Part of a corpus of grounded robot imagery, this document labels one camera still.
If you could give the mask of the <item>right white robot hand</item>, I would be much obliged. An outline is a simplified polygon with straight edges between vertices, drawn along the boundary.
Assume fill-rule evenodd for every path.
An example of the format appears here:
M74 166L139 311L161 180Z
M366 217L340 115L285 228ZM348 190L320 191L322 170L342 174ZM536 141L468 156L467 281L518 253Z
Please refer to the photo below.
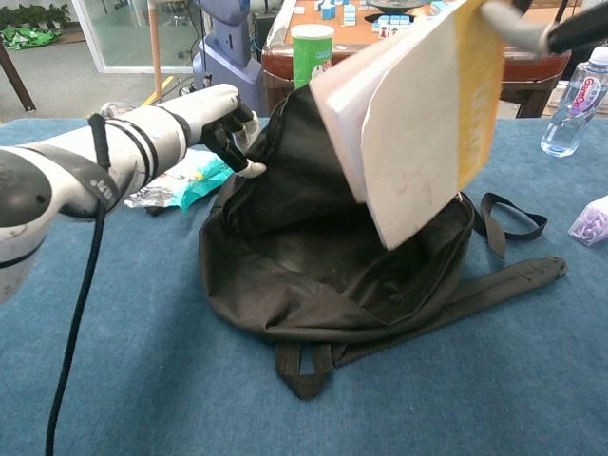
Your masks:
M510 46L537 55L561 54L608 39L608 2L552 24L528 22L514 6L502 0L487 0L480 10Z

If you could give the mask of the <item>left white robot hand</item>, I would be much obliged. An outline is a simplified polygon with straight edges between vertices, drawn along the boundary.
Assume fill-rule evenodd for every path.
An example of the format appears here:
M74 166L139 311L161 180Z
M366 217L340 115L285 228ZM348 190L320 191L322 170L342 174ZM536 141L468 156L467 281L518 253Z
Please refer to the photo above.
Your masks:
M187 95L185 101L190 145L206 146L245 179L266 171L265 164L247 157L261 128L257 114L241 100L233 85L211 86Z

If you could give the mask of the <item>white and yellow book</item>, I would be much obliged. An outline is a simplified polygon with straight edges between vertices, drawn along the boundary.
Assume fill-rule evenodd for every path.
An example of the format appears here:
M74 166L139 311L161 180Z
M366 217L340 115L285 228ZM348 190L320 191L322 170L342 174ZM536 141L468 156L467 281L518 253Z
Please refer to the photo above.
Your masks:
M314 77L310 90L382 244L419 232L484 167L502 88L503 0L456 0Z

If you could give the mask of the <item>black backpack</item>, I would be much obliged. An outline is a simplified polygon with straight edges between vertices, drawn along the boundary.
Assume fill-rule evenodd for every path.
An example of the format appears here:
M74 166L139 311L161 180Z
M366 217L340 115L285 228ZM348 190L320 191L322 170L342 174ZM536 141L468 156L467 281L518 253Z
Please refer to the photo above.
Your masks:
M465 281L470 238L502 256L512 234L458 194L400 247L386 249L357 203L311 91L281 101L249 150L266 167L229 178L199 230L199 270L213 311L273 343L275 369L300 399L332 370L433 332L566 273L562 258L524 260Z

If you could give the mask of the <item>teal white snack bag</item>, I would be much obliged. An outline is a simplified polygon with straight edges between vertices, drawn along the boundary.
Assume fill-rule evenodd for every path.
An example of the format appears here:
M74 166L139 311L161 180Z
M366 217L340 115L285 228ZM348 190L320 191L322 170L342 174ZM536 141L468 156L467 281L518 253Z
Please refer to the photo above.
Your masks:
M188 148L184 158L123 202L129 208L179 207L182 212L209 195L233 171L203 146Z

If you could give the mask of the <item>brown mahjong table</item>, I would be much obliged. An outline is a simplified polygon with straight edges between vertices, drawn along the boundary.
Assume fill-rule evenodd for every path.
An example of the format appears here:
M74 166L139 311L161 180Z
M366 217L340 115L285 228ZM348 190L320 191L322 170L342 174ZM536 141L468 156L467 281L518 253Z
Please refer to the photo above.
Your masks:
M380 40L379 31L368 16L377 9L362 9L371 0L350 0L356 8L353 26L344 24L341 6L333 19L325 20L316 9L321 0L284 0L261 51L261 64L268 108L273 109L294 87L293 40L291 29L302 24L322 24L334 28L333 61L338 63ZM501 99L519 106L519 118L539 117L557 85L570 55L550 55L537 58L506 47L504 49L503 88Z

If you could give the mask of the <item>wooden pole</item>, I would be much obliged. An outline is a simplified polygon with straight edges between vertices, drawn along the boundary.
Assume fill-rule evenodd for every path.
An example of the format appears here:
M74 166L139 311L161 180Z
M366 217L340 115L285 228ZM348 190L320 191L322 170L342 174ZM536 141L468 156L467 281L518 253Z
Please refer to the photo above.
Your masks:
M158 30L158 14L156 0L146 0L148 10L149 36L154 75L154 96L156 100L162 97L162 72L160 56L160 38Z

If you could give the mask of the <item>clear water bottle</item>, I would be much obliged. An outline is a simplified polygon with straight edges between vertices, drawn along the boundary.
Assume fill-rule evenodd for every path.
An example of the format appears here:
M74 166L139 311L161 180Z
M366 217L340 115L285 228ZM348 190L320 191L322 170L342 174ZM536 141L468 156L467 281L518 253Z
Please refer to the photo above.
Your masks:
M541 150L558 158L572 155L607 93L608 46L595 47L589 59L577 65L541 139Z

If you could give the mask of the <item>green chips can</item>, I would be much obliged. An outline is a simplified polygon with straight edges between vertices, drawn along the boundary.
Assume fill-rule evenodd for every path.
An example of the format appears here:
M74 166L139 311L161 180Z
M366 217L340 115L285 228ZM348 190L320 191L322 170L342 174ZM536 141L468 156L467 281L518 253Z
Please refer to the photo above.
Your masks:
M294 88L332 66L334 28L323 24L302 24L291 29Z

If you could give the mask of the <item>mahjong tiles set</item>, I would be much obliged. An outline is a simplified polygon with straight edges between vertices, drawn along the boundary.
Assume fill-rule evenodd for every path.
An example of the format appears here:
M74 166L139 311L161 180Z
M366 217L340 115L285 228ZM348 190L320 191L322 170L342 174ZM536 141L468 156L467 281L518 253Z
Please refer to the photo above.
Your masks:
M377 7L380 0L295 0L292 6L285 0L281 12L287 11L287 41L291 42L291 30L299 25L324 25L333 28L333 40L337 44L372 44L400 29L409 29L418 19L427 19L438 2L443 0L406 0L408 9Z

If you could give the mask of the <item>clear box purple contents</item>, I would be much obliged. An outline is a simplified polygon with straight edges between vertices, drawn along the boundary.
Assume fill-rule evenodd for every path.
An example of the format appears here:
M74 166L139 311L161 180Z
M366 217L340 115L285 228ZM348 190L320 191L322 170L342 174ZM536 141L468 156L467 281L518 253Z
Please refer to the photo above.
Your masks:
M588 203L568 230L568 235L585 246L608 239L608 195Z

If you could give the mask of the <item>green potted plants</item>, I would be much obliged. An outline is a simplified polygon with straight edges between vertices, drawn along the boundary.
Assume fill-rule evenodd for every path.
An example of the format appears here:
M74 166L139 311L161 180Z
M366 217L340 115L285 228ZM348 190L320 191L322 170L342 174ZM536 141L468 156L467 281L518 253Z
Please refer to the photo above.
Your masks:
M34 27L38 29L62 29L71 22L67 4L47 7L41 5L24 5L16 8L0 6L0 29L17 27Z

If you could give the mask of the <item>blue felt table cover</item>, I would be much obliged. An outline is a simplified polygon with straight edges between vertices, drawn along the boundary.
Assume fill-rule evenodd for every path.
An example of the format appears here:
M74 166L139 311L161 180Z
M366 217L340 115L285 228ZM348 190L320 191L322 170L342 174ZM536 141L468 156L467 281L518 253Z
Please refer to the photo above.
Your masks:
M54 456L608 456L608 241L568 235L608 195L608 119L566 159L541 120L498 122L467 189L547 217L509 261L557 256L549 286L337 369L297 399L271 346L205 302L198 232L211 199L106 220Z

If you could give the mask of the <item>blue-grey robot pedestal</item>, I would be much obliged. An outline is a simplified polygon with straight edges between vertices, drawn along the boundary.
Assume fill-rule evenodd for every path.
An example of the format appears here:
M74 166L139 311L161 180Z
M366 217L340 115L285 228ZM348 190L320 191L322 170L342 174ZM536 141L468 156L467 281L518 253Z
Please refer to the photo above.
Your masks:
M199 0L200 10L212 19L199 42L193 62L195 81L229 84L258 116L268 115L261 63L252 56L248 16L250 0Z

